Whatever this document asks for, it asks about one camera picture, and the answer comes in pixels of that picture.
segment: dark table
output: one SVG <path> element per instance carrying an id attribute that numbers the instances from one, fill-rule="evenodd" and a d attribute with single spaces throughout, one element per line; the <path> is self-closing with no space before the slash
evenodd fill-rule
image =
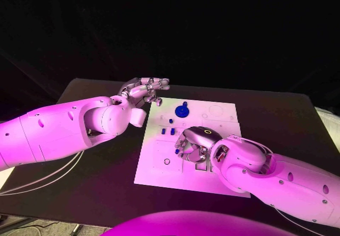
<path id="1" fill-rule="evenodd" d="M 59 103 L 113 96 L 121 85 L 123 82 L 75 79 Z M 267 145 L 275 153 L 340 176 L 339 151 L 306 95 L 176 85 L 159 91 L 159 95 L 235 103 L 242 136 Z M 150 104 L 143 108 L 149 112 Z M 288 222 L 255 196 L 248 199 L 134 184 L 146 123 L 142 128 L 130 125 L 123 135 L 87 150 L 77 167 L 57 183 L 29 193 L 0 197 L 0 213 L 114 227 L 154 212 L 203 210 L 257 220 L 299 235 L 314 235 Z M 69 160 L 71 157 L 16 167 L 2 190 L 42 178 Z M 294 220 L 326 235 L 340 233 L 336 228 Z"/>

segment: small blue part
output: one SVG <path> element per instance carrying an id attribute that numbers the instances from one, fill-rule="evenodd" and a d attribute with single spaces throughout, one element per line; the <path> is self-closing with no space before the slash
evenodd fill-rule
<path id="1" fill-rule="evenodd" d="M 189 115 L 188 102 L 183 102 L 183 105 L 176 107 L 175 113 L 180 118 L 188 117 Z"/>

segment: white robotic arm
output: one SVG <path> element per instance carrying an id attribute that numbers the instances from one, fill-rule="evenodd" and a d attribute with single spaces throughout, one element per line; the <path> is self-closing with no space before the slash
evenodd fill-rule
<path id="1" fill-rule="evenodd" d="M 0 171 L 78 153 L 117 137 L 129 123 L 142 127 L 146 112 L 140 107 L 144 101 L 160 106 L 156 89 L 169 88 L 169 79 L 134 78 L 113 97 L 42 107 L 2 123 Z"/>
<path id="2" fill-rule="evenodd" d="M 185 151 L 189 142 L 192 148 Z M 235 192 L 250 192 L 294 217 L 340 228 L 339 176 L 242 137 L 222 139 L 206 127 L 186 129 L 175 147 L 188 161 L 211 159 L 214 172 Z"/>

